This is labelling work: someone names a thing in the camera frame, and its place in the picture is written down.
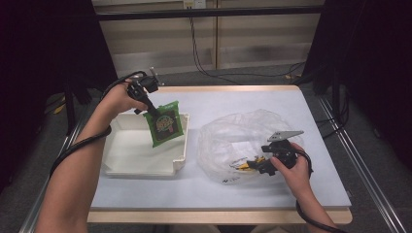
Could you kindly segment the white wall socket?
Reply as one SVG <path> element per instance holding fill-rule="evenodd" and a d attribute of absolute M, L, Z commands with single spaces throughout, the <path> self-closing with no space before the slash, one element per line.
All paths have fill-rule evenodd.
<path fill-rule="evenodd" d="M 183 4 L 186 10 L 206 8 L 206 0 L 183 0 Z"/>

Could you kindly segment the black horizontal bar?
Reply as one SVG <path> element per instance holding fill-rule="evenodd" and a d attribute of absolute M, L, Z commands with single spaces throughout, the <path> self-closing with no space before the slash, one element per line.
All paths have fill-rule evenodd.
<path fill-rule="evenodd" d="M 194 17 L 242 17 L 270 15 L 304 15 L 319 14 L 325 10 L 323 6 L 287 6 L 263 8 L 223 8 L 194 9 L 150 12 L 99 13 L 98 20 L 133 20 L 133 19 L 164 19 L 164 18 L 194 18 Z"/>

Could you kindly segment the black curtain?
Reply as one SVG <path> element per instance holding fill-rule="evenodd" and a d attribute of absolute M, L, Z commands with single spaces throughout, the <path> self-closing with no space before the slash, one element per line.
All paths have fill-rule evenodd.
<path fill-rule="evenodd" d="M 344 84 L 412 170 L 412 0 L 325 0 L 303 77 Z"/>
<path fill-rule="evenodd" d="M 117 77 L 91 0 L 0 0 L 0 192 L 58 92 L 89 102 Z"/>

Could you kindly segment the black stand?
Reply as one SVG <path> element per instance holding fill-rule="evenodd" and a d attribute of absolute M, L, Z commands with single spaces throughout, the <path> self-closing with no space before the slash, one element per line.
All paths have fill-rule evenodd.
<path fill-rule="evenodd" d="M 70 84 L 64 85 L 65 106 L 67 115 L 67 135 L 70 135 L 76 126 L 74 97 Z"/>

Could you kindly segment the green snack packet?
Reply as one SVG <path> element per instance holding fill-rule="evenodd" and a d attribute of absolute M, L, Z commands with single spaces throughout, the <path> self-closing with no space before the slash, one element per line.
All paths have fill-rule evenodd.
<path fill-rule="evenodd" d="M 160 111 L 159 117 L 152 117 L 149 113 L 144 113 L 154 148 L 184 135 L 178 101 L 159 106 L 157 109 Z"/>

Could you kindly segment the white plastic tray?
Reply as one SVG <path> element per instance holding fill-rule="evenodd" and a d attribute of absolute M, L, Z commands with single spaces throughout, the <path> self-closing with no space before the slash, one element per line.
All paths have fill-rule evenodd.
<path fill-rule="evenodd" d="M 146 119 L 118 115 L 106 138 L 102 171 L 112 178 L 172 177 L 186 164 L 189 114 L 180 114 L 184 135 L 153 147 Z"/>

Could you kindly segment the metal floor rail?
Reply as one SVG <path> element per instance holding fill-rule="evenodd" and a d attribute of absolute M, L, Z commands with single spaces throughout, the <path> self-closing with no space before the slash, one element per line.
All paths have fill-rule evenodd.
<path fill-rule="evenodd" d="M 368 191 L 369 196 L 373 200 L 378 212 L 383 220 L 386 222 L 391 233 L 407 233 L 401 219 L 399 218 L 394 206 L 384 194 L 379 184 L 375 181 L 367 165 L 361 157 L 357 147 L 353 143 L 346 129 L 337 122 L 336 116 L 332 113 L 331 104 L 325 97 L 319 98 L 320 105 L 322 106 L 328 121 L 330 122 L 334 133 L 339 138 L 339 141 L 349 156 L 352 164 L 357 170 L 360 179 Z"/>
<path fill-rule="evenodd" d="M 64 142 L 61 145 L 59 152 L 52 157 L 52 162 L 62 155 L 77 139 L 79 133 L 81 132 L 83 126 L 86 124 L 88 118 L 89 107 L 80 107 L 79 111 L 75 114 L 75 123 L 72 129 L 69 130 L 68 134 L 64 138 Z M 26 216 L 20 230 L 18 233 L 34 233 L 35 226 L 37 223 L 38 215 L 43 203 L 44 195 L 49 183 L 49 177 L 46 177 L 42 188 L 38 192 L 38 195 L 30 208 L 28 215 Z"/>

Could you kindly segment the wooden table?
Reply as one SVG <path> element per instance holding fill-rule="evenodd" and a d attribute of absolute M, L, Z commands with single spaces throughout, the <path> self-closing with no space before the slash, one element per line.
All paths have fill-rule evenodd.
<path fill-rule="evenodd" d="M 173 100 L 189 114 L 186 165 L 164 179 L 101 177 L 88 219 L 99 223 L 299 224 L 294 198 L 281 176 L 261 176 L 248 185 L 210 181 L 196 163 L 202 125 L 215 118 L 256 109 L 273 111 L 302 141 L 315 173 L 311 182 L 327 213 L 338 224 L 352 220 L 350 201 L 331 161 L 302 91 L 293 85 L 165 86 L 151 96 L 157 104 Z"/>

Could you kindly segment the clear plastic bag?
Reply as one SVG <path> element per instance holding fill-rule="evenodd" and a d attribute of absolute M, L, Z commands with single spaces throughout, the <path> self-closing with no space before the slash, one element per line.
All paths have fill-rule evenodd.
<path fill-rule="evenodd" d="M 214 182 L 232 185 L 246 183 L 261 174 L 258 167 L 273 167 L 271 152 L 263 152 L 267 139 L 277 131 L 300 131 L 276 113 L 256 110 L 223 116 L 201 127 L 198 137 L 197 162 Z M 302 143 L 302 134 L 289 138 Z M 238 171 L 230 164 L 240 158 L 263 156 L 267 161 L 252 171 Z"/>

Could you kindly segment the white table mat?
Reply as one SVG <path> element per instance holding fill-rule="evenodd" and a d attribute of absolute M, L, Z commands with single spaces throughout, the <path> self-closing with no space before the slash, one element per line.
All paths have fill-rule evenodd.
<path fill-rule="evenodd" d="M 92 206 L 124 210 L 290 209 L 281 174 L 241 171 L 278 131 L 309 154 L 310 182 L 330 209 L 351 205 L 301 90 L 296 86 L 170 86 L 150 96 L 178 102 L 184 133 L 154 146 L 146 119 L 127 111 L 111 123 Z"/>

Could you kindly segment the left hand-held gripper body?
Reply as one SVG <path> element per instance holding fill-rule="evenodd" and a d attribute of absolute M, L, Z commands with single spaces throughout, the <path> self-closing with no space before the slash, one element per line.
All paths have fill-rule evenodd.
<path fill-rule="evenodd" d="M 144 98 L 149 98 L 149 93 L 158 91 L 159 80 L 153 67 L 150 71 L 152 72 L 150 76 L 143 71 L 134 72 L 128 76 L 130 83 L 127 87 L 127 94 L 132 99 L 142 102 Z"/>

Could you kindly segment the person's right hand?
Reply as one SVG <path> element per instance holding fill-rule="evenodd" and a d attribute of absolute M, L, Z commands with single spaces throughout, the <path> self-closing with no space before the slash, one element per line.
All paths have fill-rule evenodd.
<path fill-rule="evenodd" d="M 272 165 L 283 175 L 293 196 L 300 200 L 313 194 L 309 182 L 309 167 L 307 160 L 299 155 L 296 164 L 287 168 L 278 158 L 271 157 Z"/>

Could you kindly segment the person's left hand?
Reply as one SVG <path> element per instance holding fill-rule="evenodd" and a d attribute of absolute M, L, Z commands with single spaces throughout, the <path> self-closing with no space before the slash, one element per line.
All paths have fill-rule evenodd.
<path fill-rule="evenodd" d="M 131 109 L 145 111 L 148 106 L 143 102 L 132 99 L 127 94 L 127 84 L 121 83 L 114 86 L 101 100 L 94 111 L 97 120 L 103 124 L 109 124 L 118 114 Z"/>

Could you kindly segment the yellow snack packet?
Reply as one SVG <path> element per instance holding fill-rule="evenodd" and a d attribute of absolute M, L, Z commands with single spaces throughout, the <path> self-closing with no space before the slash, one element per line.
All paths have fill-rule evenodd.
<path fill-rule="evenodd" d="M 230 164 L 230 167 L 238 171 L 252 171 L 257 168 L 257 166 L 249 166 L 247 161 L 246 157 L 237 159 Z"/>

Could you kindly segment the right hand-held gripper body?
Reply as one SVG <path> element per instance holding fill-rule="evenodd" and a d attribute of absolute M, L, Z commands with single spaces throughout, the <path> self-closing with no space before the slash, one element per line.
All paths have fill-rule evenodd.
<path fill-rule="evenodd" d="M 277 131 L 268 139 L 268 145 L 262 146 L 263 152 L 271 152 L 277 157 L 287 168 L 292 168 L 296 164 L 296 150 L 291 145 L 289 138 L 303 134 L 303 131 Z"/>

